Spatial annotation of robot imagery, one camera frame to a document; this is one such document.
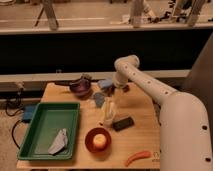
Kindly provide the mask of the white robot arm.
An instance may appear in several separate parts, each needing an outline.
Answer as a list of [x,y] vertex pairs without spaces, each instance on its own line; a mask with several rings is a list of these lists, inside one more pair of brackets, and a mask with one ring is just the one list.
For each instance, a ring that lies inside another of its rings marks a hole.
[[208,112],[196,96],[151,77],[138,69],[136,55],[114,62],[113,83],[123,88],[131,80],[160,109],[160,171],[213,171]]

